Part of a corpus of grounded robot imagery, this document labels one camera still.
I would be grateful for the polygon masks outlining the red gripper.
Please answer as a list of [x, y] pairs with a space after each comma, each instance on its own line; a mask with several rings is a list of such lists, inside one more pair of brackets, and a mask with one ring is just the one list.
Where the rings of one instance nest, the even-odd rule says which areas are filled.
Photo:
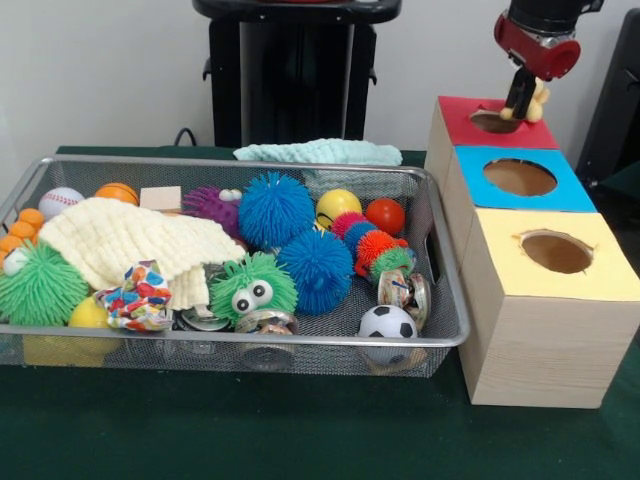
[[494, 26], [497, 44], [519, 68], [506, 98], [508, 120], [533, 121], [531, 101], [536, 90], [536, 77], [551, 81], [565, 76], [578, 62], [581, 46], [575, 33], [552, 36], [532, 33], [518, 26], [502, 13]]

